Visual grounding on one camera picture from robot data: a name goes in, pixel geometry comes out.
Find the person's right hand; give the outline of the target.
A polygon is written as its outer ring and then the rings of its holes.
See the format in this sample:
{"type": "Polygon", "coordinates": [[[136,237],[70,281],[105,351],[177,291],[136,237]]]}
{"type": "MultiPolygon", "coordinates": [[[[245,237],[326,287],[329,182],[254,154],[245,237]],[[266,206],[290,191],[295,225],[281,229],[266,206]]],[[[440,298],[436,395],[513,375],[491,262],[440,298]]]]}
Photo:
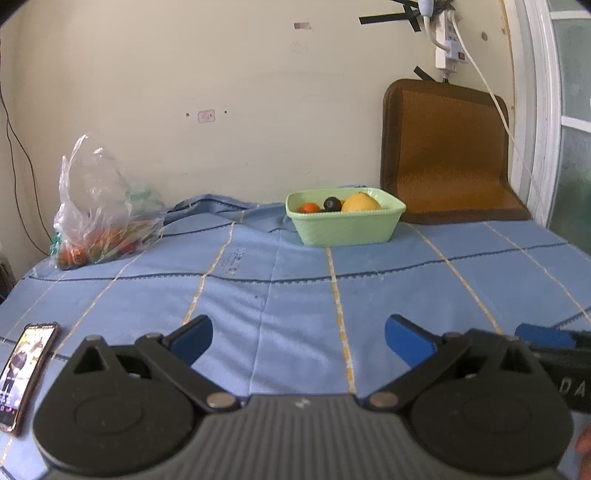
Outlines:
{"type": "Polygon", "coordinates": [[[581,456],[579,478],[591,478],[591,427],[588,426],[578,437],[575,445],[576,452],[581,456]]]}

